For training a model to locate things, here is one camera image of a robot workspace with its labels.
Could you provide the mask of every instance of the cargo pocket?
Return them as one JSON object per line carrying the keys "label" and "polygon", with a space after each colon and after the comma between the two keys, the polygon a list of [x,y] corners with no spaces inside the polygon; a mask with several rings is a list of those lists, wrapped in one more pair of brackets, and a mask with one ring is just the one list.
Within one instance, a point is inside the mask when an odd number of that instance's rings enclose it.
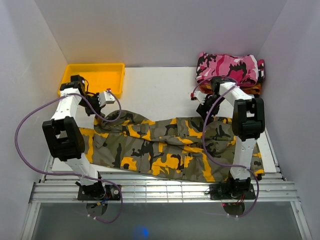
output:
{"label": "cargo pocket", "polygon": [[176,136],[178,134],[177,119],[158,121],[154,125],[150,125],[151,139],[157,139],[163,136]]}
{"label": "cargo pocket", "polygon": [[93,136],[93,163],[120,169],[121,160],[126,151],[127,139],[128,137],[120,132],[95,133]]}
{"label": "cargo pocket", "polygon": [[189,137],[196,137],[201,139],[202,131],[204,129],[204,121],[200,117],[188,117],[186,119],[186,126]]}
{"label": "cargo pocket", "polygon": [[201,160],[202,154],[200,152],[187,153],[184,157],[184,173],[183,180],[197,182],[198,179],[198,167],[199,160]]}
{"label": "cargo pocket", "polygon": [[151,164],[151,173],[154,176],[182,180],[185,168],[185,154],[171,154],[155,152]]}
{"label": "cargo pocket", "polygon": [[133,138],[140,138],[140,135],[142,134],[141,129],[142,126],[141,125],[125,125],[125,134],[133,137]]}
{"label": "cargo pocket", "polygon": [[189,136],[188,119],[186,117],[177,117],[177,135],[181,137]]}

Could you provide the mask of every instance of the glass panel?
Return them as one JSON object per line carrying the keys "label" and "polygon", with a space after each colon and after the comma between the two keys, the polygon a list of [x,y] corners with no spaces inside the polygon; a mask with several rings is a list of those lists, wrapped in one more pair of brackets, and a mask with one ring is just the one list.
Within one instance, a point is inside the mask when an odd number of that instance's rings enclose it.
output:
{"label": "glass panel", "polygon": [[[109,204],[102,217],[111,219],[119,206]],[[84,203],[42,203],[32,239],[301,239],[289,202],[258,202],[238,220],[204,212],[224,213],[217,202],[126,203],[116,222],[104,224],[80,214],[86,213]]]}

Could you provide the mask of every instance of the white table surface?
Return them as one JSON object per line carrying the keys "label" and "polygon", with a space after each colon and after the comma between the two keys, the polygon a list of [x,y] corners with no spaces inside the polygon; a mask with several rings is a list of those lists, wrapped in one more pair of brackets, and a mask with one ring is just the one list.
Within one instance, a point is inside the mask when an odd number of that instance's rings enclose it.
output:
{"label": "white table surface", "polygon": [[[190,93],[196,86],[195,76],[195,67],[125,68],[123,93],[120,98],[122,109],[140,114],[152,121],[199,116],[196,112],[199,102],[190,100]],[[118,109],[115,103],[105,106],[102,112],[109,114]],[[223,101],[218,116],[232,118],[232,114],[232,105],[226,100]],[[83,107],[78,108],[75,120],[79,127],[93,129],[94,116],[87,116]],[[257,143],[264,171],[275,173],[276,167],[265,133],[260,135]],[[111,167],[94,166],[102,173],[124,172]],[[52,171],[72,172],[72,169],[64,162],[55,159]]]}

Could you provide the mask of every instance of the robotic arm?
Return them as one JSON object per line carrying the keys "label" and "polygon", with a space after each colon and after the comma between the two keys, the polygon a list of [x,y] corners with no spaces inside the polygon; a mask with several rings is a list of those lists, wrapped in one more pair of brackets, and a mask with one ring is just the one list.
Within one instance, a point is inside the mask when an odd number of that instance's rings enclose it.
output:
{"label": "robotic arm", "polygon": [[[192,100],[200,102],[197,112],[203,120],[218,97],[236,86],[236,83],[230,79],[214,77],[210,85],[213,94],[204,94],[200,91],[191,94]],[[261,98],[252,98],[236,86],[217,102],[211,112],[212,115],[215,116],[218,113],[219,105],[224,99],[233,106],[232,131],[236,136],[233,165],[242,165],[249,169],[257,139],[265,130],[264,101]],[[245,168],[236,166],[231,167],[226,183],[220,186],[215,185],[213,188],[211,190],[215,194],[211,197],[213,196],[214,199],[223,199],[225,194],[238,197],[253,190],[250,173]]]}
{"label": "robotic arm", "polygon": [[[106,104],[115,102],[115,98],[107,91],[87,94],[85,79],[79,75],[71,76],[71,82],[64,83],[60,87],[61,96],[71,93],[84,96],[98,114]],[[59,101],[51,120],[43,122],[44,136],[54,158],[68,164],[77,174],[101,179],[100,173],[90,164],[85,155],[85,141],[75,121],[78,105],[85,107],[88,116],[94,114],[80,96],[67,96]],[[100,200],[106,196],[106,186],[102,181],[81,177],[76,184],[79,186],[78,200],[90,200],[88,198]]]}

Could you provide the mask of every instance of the metal frame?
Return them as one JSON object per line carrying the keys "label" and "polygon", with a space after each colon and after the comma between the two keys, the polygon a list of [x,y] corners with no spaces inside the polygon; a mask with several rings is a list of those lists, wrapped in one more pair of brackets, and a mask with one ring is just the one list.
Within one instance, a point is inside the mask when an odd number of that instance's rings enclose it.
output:
{"label": "metal frame", "polygon": [[[311,240],[311,234],[301,208],[300,198],[293,181],[286,181],[281,174],[274,149],[266,132],[276,173],[266,173],[259,182],[258,202],[290,202],[301,237]],[[54,159],[50,156],[45,169],[51,172]],[[173,181],[135,173],[107,173],[102,177],[122,185],[124,203],[214,203],[221,200],[210,200],[204,192],[208,183]],[[74,176],[42,176],[40,183],[35,183],[30,197],[28,214],[23,228],[22,240],[32,239],[41,203],[83,203],[78,201],[78,186]]]}
{"label": "metal frame", "polygon": [[41,203],[30,203],[22,230],[21,240],[30,240],[34,233]]}
{"label": "metal frame", "polygon": [[298,224],[298,228],[300,230],[302,240],[311,240],[311,233],[309,231],[304,212],[301,208],[301,202],[292,201],[291,206],[295,216],[296,223]]}

